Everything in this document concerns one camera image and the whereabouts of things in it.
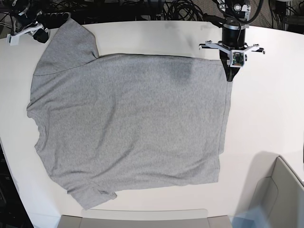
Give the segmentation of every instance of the white table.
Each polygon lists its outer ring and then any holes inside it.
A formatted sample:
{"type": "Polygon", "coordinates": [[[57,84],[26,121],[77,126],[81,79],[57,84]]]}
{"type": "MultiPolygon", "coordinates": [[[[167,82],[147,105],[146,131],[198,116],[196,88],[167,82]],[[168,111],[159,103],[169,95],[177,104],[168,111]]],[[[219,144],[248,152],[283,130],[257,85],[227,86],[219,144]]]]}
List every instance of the white table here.
{"type": "MultiPolygon", "coordinates": [[[[137,53],[219,59],[199,43],[221,40],[206,22],[144,21],[85,26],[100,55],[137,53]]],[[[304,36],[267,28],[246,30],[246,42],[266,54],[250,53],[234,79],[219,182],[185,187],[124,190],[97,206],[106,210],[206,209],[208,216],[235,215],[248,208],[257,182],[283,155],[304,180],[304,36]]],[[[56,227],[60,215],[82,216],[81,206],[54,183],[36,154],[38,128],[29,119],[32,74],[48,43],[24,35],[18,46],[0,40],[0,138],[19,195],[33,224],[56,227]]]]}

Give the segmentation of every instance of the t-shirt sleeve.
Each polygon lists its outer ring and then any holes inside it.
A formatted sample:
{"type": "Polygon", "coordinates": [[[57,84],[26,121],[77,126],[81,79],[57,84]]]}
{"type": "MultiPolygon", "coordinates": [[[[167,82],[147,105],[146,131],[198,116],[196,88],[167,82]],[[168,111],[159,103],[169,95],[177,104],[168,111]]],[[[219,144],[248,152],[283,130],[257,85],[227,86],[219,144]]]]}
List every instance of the t-shirt sleeve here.
{"type": "Polygon", "coordinates": [[[72,19],[63,24],[37,64],[34,75],[49,75],[99,58],[95,36],[72,19]]]}

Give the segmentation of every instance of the gray t-shirt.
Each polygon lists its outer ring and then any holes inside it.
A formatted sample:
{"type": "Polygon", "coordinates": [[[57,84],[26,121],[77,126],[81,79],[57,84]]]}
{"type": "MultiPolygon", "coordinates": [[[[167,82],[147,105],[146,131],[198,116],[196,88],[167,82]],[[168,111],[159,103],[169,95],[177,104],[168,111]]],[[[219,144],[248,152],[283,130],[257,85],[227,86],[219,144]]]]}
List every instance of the gray t-shirt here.
{"type": "Polygon", "coordinates": [[[99,57],[70,19],[37,64],[27,111],[48,175],[88,209],[118,190],[217,182],[231,87],[220,61],[99,57]]]}

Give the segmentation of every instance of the robotic arm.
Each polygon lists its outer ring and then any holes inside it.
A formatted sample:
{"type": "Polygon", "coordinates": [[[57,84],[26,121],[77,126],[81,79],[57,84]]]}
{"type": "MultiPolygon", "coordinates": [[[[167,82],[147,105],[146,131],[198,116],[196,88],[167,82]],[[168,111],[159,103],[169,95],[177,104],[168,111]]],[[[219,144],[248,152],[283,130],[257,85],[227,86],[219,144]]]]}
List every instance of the robotic arm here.
{"type": "Polygon", "coordinates": [[[245,65],[247,61],[247,53],[262,52],[263,48],[258,44],[248,46],[245,43],[245,30],[248,24],[254,21],[259,14],[263,0],[260,0],[257,11],[252,19],[249,19],[251,7],[248,0],[213,0],[225,19],[215,16],[205,16],[205,21],[222,28],[222,41],[212,43],[206,41],[205,44],[200,44],[200,48],[219,49],[219,57],[225,69],[228,82],[232,82],[234,76],[239,69],[245,65]]]}

